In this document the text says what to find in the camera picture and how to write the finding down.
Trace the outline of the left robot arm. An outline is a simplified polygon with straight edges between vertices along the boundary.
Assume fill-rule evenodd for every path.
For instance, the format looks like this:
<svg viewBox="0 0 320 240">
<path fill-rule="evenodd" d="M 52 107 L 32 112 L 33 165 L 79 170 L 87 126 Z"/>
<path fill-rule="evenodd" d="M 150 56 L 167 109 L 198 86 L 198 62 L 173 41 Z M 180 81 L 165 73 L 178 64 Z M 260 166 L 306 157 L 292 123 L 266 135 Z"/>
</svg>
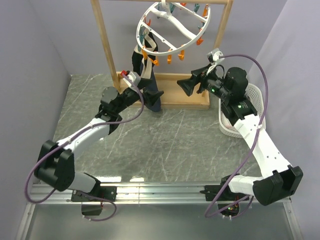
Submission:
<svg viewBox="0 0 320 240">
<path fill-rule="evenodd" d="M 120 113 L 141 102 L 142 107 L 152 107 L 164 94 L 147 88 L 151 79 L 140 78 L 130 73 L 124 78 L 127 88 L 118 92 L 115 87 L 103 90 L 97 114 L 83 128 L 57 142 L 48 140 L 40 150 L 37 164 L 32 173 L 50 185 L 54 191 L 73 190 L 82 192 L 89 201 L 103 199 L 107 194 L 101 182 L 88 173 L 75 170 L 75 160 L 91 144 L 112 134 L 126 121 Z"/>
</svg>

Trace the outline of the navy blue underwear beige waistband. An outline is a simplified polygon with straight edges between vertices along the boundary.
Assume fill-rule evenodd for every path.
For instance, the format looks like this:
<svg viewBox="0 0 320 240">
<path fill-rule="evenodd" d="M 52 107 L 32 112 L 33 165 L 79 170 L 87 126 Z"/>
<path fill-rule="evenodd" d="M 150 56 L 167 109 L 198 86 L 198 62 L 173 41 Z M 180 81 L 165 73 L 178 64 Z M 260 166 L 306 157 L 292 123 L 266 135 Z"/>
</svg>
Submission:
<svg viewBox="0 0 320 240">
<path fill-rule="evenodd" d="M 144 37 L 144 46 L 146 49 L 152 52 L 158 51 L 158 44 L 151 32 L 145 35 Z M 151 62 L 151 60 L 155 60 L 155 56 L 149 54 L 148 59 L 144 60 L 144 56 L 141 53 L 140 54 L 140 60 L 138 60 L 138 69 L 139 69 L 139 75 L 142 78 L 151 79 L 152 82 L 146 87 L 147 90 L 151 92 L 157 92 L 158 86 L 156 82 L 156 77 L 154 73 L 154 66 L 155 64 Z M 151 110 L 154 113 L 158 113 L 161 111 L 161 99 L 158 98 L 156 102 L 148 107 L 149 110 Z"/>
</svg>

